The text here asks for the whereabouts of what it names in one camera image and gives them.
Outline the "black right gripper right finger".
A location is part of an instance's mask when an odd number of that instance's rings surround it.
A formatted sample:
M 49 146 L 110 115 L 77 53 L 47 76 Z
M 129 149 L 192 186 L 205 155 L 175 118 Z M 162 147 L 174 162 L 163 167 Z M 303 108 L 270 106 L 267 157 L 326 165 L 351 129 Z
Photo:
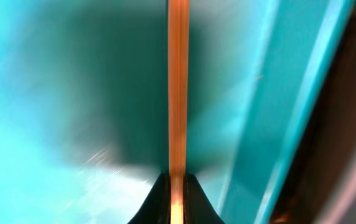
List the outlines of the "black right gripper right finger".
M 224 224 L 194 174 L 184 179 L 184 224 Z

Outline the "wooden chopstick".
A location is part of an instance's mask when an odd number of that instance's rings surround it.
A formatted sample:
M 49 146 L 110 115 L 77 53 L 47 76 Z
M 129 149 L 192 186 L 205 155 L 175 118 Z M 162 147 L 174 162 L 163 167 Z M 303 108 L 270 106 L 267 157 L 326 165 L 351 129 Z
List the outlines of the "wooden chopstick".
M 171 178 L 171 223 L 183 224 L 181 155 L 179 149 L 180 28 L 179 1 L 168 1 L 168 116 L 169 174 Z
M 181 177 L 182 196 L 184 209 L 184 177 L 186 162 L 186 140 L 187 140 L 187 73 L 188 73 L 188 44 L 189 44 L 189 2 L 179 1 L 180 9 L 180 34 L 179 34 L 179 58 L 180 58 L 180 88 L 179 88 L 179 149 L 181 155 Z

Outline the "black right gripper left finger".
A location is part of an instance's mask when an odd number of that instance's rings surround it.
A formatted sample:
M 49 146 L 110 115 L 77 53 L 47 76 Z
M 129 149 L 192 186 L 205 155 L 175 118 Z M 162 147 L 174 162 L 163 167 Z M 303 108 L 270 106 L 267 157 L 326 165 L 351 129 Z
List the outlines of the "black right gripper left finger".
M 171 181 L 168 174 L 160 174 L 128 224 L 170 224 L 170 221 Z

